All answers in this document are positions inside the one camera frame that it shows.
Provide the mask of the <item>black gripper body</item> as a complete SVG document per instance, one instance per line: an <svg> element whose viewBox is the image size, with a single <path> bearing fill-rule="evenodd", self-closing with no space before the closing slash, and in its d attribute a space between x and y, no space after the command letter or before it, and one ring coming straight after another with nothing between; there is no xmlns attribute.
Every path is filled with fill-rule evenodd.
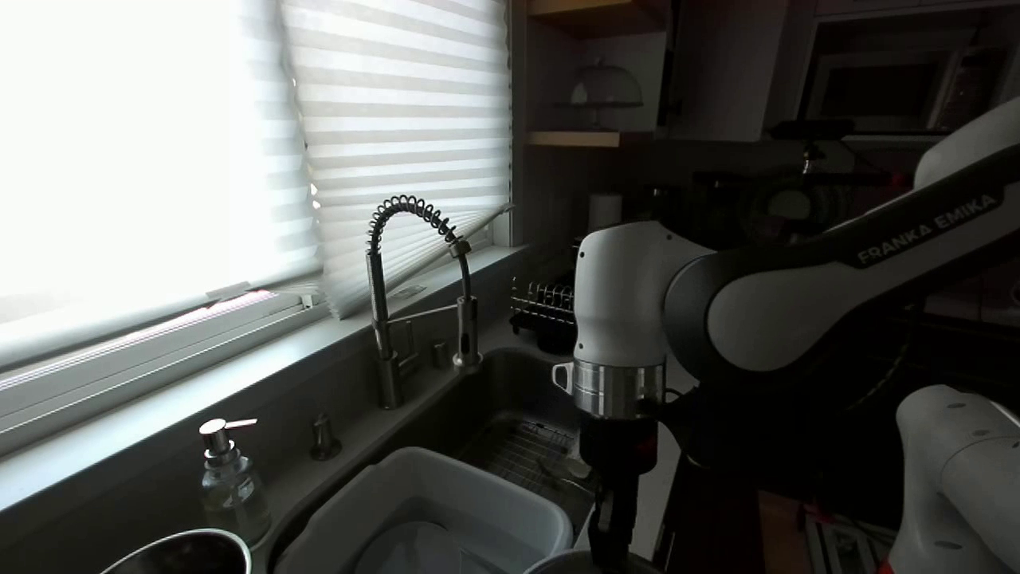
<svg viewBox="0 0 1020 574"><path fill-rule="evenodd" d="M623 570L637 518L637 478L649 466L643 422L587 422L581 457L597 471L589 558L597 570Z"/></svg>

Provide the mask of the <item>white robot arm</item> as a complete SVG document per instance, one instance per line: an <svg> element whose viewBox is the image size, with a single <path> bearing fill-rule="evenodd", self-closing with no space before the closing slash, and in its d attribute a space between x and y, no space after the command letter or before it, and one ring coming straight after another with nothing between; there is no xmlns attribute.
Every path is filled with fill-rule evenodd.
<svg viewBox="0 0 1020 574"><path fill-rule="evenodd" d="M933 145L910 191L785 246L708 249L677 216L589 233L575 356L592 564L627 561L658 436L716 474L902 454L888 574L1017 569L1017 328L929 304L1017 257L1020 101Z"/></svg>

